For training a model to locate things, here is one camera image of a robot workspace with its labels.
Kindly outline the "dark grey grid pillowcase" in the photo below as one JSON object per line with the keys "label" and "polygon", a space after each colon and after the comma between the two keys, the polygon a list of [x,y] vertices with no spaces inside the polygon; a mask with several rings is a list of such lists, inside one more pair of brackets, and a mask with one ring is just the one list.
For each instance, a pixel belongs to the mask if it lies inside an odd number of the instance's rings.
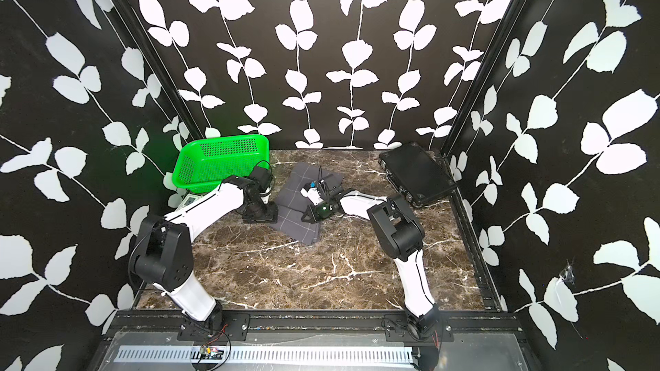
{"label": "dark grey grid pillowcase", "polygon": [[331,173],[327,170],[320,172],[319,166],[299,162],[274,199],[274,203],[278,206],[278,221],[270,224],[270,227],[306,246],[318,242],[321,223],[302,221],[304,212],[312,202],[301,194],[301,190],[310,182],[319,180],[319,175],[322,177],[334,175],[339,182],[344,180],[343,173]]}

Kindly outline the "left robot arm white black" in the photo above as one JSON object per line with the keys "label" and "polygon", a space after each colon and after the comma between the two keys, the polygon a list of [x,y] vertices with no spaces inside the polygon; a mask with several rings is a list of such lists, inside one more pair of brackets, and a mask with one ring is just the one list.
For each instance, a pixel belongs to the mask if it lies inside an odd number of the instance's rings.
{"label": "left robot arm white black", "polygon": [[236,212],[244,223],[276,223],[278,206],[267,201],[273,184],[268,166],[247,176],[230,175],[221,184],[166,216],[147,216],[128,260],[128,271],[168,296],[192,323],[209,331],[221,327],[222,306],[197,280],[193,243],[211,225]]}

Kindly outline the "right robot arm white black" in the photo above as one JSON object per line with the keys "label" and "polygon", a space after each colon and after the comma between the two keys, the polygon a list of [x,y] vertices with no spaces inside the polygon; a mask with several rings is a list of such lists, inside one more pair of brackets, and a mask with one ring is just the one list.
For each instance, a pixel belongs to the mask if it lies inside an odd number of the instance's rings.
{"label": "right robot arm white black", "polygon": [[305,185],[300,193],[310,202],[302,216],[306,223],[319,223],[337,213],[371,222],[383,252],[395,261],[410,333],[418,339],[434,333],[440,314],[424,267],[426,233],[404,197],[379,197],[343,189],[331,194],[321,190],[320,182]]}

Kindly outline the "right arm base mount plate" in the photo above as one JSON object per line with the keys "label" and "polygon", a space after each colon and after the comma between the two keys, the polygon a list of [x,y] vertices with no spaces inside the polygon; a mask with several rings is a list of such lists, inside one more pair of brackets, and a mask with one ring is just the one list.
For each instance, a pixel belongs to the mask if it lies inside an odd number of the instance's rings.
{"label": "right arm base mount plate", "polygon": [[386,314],[381,328],[388,342],[439,345],[455,340],[452,326],[440,312],[430,312],[419,318],[407,312]]}

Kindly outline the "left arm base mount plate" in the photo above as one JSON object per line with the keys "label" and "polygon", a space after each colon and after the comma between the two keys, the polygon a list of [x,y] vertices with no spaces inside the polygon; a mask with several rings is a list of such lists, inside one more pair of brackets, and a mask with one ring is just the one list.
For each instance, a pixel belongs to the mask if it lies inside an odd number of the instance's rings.
{"label": "left arm base mount plate", "polygon": [[249,322],[249,314],[234,311],[212,314],[206,321],[194,321],[184,316],[177,340],[201,344],[216,337],[229,337],[232,342],[241,342],[246,339]]}

